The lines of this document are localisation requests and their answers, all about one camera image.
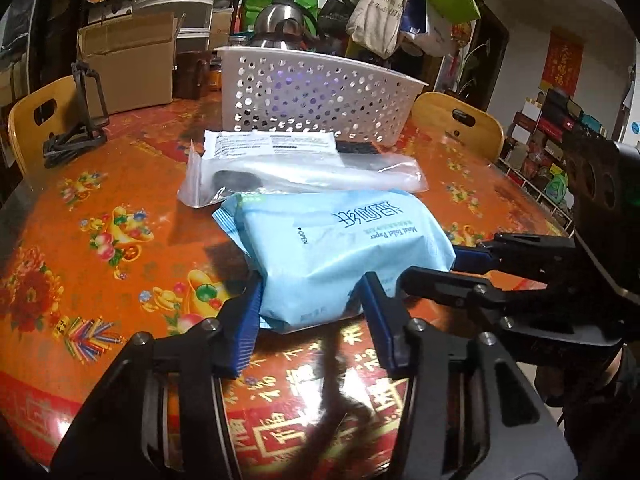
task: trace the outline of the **basket rim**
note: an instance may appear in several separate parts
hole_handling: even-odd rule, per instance
[[[317,52],[305,52],[303,50],[279,50],[277,48],[269,48],[269,47],[261,47],[261,46],[221,46],[216,49],[216,53],[218,56],[222,58],[222,61],[225,60],[225,56],[228,54],[240,54],[243,52],[244,53],[251,52],[252,54],[256,54],[258,52],[264,52],[266,54],[271,54],[271,55],[273,55],[274,52],[285,52],[287,56],[292,55],[293,57],[297,57],[297,58],[308,59],[311,57],[313,59],[325,59],[327,61],[331,61],[334,63],[338,62],[338,63],[347,64],[350,66],[360,66],[366,70],[373,70],[374,72],[386,73],[386,74],[389,74],[390,76],[403,79],[413,84],[419,84],[421,86],[427,86],[427,87],[430,86],[428,83],[425,83],[424,81],[420,81],[415,77],[405,75],[401,72],[396,72],[395,70],[391,70],[389,68],[384,68],[378,65],[372,65],[356,59],[331,56],[330,54],[319,54]]]

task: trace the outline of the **dark doorway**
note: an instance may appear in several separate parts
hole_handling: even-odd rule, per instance
[[[458,98],[486,111],[507,50],[509,31],[483,0],[476,0],[476,3],[481,19],[476,22],[471,39],[458,84]]]

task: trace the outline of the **stainless steel kettle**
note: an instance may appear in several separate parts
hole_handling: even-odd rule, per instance
[[[305,50],[305,45],[318,41],[306,28],[305,18],[311,21],[318,36],[324,37],[313,14],[295,0],[273,0],[255,19],[255,35],[249,46]]]

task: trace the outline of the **white plastic packet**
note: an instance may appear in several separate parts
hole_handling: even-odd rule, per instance
[[[258,134],[260,139],[243,137]],[[204,156],[191,146],[187,175],[178,190],[178,199],[194,208],[222,202],[236,192],[400,189],[414,193],[428,189],[416,160],[404,155],[338,153],[335,141],[331,147],[319,137],[297,133],[221,134],[215,136],[215,142],[211,135],[207,137]],[[298,137],[297,144],[281,143],[284,139],[294,142]],[[305,143],[306,149],[300,149]]]

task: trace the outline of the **brown mug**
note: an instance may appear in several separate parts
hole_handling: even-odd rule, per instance
[[[181,52],[176,55],[174,97],[200,99],[209,91],[210,52]]]

